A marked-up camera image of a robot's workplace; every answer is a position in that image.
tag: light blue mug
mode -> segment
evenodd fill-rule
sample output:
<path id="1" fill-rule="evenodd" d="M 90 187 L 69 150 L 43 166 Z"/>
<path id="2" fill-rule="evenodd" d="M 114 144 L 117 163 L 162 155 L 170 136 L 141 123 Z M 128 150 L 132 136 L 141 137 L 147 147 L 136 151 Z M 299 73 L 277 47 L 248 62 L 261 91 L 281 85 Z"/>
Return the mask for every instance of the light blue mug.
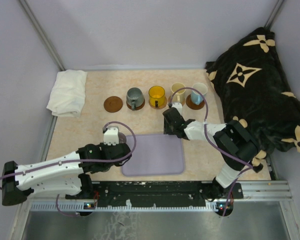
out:
<path id="1" fill-rule="evenodd" d="M 205 96 L 208 92 L 208 87 L 201 83 L 201 82 L 197 82 L 195 83 L 192 88 L 198 90 L 203 96 Z M 195 105 L 200 105 L 203 101 L 203 98 L 195 91 L 192 90 L 191 92 L 191 101 L 195 104 Z"/>

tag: black fabric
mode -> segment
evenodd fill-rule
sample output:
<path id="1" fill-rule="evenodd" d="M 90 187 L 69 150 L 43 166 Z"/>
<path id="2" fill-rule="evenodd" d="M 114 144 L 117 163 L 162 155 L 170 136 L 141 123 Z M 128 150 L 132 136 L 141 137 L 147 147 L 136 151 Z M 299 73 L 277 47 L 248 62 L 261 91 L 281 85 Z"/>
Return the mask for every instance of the black fabric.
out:
<path id="1" fill-rule="evenodd" d="M 257 28 L 205 66 L 208 75 L 217 71 L 210 80 L 221 99 L 224 122 L 234 116 L 246 120 L 247 129 L 267 153 L 272 153 L 275 148 L 286 152 L 295 147 L 294 142 L 282 139 L 297 140 L 295 129 L 300 126 L 300 101 L 293 95 L 282 94 L 292 93 L 276 47 L 268 41 L 274 39 L 274 32 Z M 268 51 L 262 49 L 261 44 L 253 44 L 256 41 L 263 46 L 269 43 Z M 248 78 L 242 86 L 245 76 Z"/>

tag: metal floor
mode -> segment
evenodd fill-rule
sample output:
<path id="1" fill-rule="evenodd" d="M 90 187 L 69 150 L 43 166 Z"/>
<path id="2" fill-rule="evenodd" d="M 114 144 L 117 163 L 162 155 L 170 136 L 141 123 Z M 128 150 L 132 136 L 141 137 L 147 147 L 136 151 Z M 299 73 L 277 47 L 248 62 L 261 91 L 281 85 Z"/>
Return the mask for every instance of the metal floor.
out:
<path id="1" fill-rule="evenodd" d="M 23 240 L 289 240 L 279 202 L 235 202 L 214 212 L 93 212 L 66 217 L 31 211 Z"/>

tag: yellow mug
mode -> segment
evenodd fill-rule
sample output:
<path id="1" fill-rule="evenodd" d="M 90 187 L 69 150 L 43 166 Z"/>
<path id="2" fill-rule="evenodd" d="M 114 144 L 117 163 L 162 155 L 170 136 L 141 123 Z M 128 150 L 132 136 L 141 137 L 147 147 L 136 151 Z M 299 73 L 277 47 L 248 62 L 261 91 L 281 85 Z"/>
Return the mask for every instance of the yellow mug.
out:
<path id="1" fill-rule="evenodd" d="M 149 102 L 155 107 L 159 108 L 165 103 L 166 91 L 162 86 L 153 86 L 149 89 Z"/>

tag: gray mug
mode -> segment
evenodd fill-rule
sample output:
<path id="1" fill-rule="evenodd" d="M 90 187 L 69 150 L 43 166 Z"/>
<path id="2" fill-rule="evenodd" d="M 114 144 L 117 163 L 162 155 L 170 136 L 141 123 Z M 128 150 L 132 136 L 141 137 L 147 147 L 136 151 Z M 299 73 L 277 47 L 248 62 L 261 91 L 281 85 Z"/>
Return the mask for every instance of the gray mug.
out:
<path id="1" fill-rule="evenodd" d="M 140 107 L 144 103 L 144 100 L 145 97 L 142 91 L 137 87 L 130 88 L 126 93 L 126 102 L 131 106 L 132 111 Z"/>

